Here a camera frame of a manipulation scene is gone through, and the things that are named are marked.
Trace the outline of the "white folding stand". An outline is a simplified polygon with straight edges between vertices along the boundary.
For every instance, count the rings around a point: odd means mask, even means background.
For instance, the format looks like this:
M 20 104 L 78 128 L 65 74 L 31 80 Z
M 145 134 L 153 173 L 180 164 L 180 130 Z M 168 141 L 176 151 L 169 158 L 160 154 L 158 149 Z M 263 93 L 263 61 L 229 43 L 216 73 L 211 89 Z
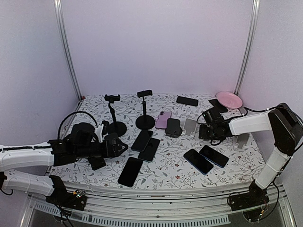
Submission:
M 248 133 L 234 136 L 232 138 L 233 148 L 238 150 L 244 150 L 244 147 L 247 145 L 249 137 L 250 135 Z

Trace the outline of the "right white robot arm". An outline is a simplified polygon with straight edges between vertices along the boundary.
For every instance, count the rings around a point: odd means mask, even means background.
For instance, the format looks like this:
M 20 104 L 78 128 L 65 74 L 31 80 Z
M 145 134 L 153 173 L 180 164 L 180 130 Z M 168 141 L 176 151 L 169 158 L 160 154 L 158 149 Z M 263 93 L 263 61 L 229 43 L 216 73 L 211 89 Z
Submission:
M 224 119 L 216 108 L 211 108 L 201 114 L 204 122 L 200 125 L 199 137 L 202 139 L 223 142 L 227 138 L 252 134 L 258 145 L 272 142 L 272 152 L 258 177 L 251 184 L 253 187 L 245 195 L 248 206 L 255 206 L 263 199 L 263 192 L 279 176 L 293 154 L 299 150 L 303 139 L 303 120 L 291 110 L 286 103 L 265 110 L 245 108 L 242 116 Z

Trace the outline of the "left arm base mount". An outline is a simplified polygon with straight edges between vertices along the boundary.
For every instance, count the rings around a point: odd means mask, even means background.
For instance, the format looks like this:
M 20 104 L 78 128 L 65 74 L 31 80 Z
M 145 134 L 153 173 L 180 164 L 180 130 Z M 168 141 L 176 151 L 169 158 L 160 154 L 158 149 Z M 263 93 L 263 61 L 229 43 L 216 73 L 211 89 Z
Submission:
M 53 192 L 50 196 L 46 196 L 46 202 L 58 207 L 84 211 L 88 199 L 85 191 L 68 192 L 60 177 L 49 175 L 49 178 L 53 183 Z

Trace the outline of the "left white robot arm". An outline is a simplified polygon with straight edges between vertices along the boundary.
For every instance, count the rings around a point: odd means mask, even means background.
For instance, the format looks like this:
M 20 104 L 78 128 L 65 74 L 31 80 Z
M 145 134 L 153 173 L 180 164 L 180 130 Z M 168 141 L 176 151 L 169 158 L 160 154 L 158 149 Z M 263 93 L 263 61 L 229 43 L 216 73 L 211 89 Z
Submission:
M 86 159 L 92 170 L 106 166 L 106 158 L 118 157 L 128 149 L 117 133 L 106 135 L 104 124 L 98 128 L 85 122 L 75 124 L 63 139 L 38 145 L 0 148 L 0 187 L 52 196 L 60 205 L 70 202 L 61 178 L 38 176 L 17 171 L 31 166 L 64 166 Z

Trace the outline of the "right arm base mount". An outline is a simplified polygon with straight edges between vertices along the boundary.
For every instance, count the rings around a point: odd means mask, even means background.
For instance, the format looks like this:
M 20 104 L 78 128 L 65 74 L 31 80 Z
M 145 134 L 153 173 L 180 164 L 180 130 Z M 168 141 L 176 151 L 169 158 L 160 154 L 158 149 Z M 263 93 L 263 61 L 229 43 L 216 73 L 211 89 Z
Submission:
M 248 192 L 232 192 L 227 198 L 232 211 L 241 210 L 249 222 L 258 222 L 268 210 L 269 197 L 267 191 L 249 189 Z

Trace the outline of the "blue-edged phone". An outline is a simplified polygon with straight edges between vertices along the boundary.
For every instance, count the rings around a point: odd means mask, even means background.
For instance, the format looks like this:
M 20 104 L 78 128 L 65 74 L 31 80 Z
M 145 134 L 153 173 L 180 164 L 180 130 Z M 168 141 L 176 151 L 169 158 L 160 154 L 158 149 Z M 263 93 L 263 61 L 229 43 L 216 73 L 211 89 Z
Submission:
M 212 163 L 210 163 L 194 149 L 187 151 L 183 157 L 204 175 L 209 173 L 214 167 Z
M 207 145 L 203 146 L 200 149 L 199 154 L 221 168 L 224 168 L 229 161 L 229 158 L 227 156 L 221 154 L 217 150 Z

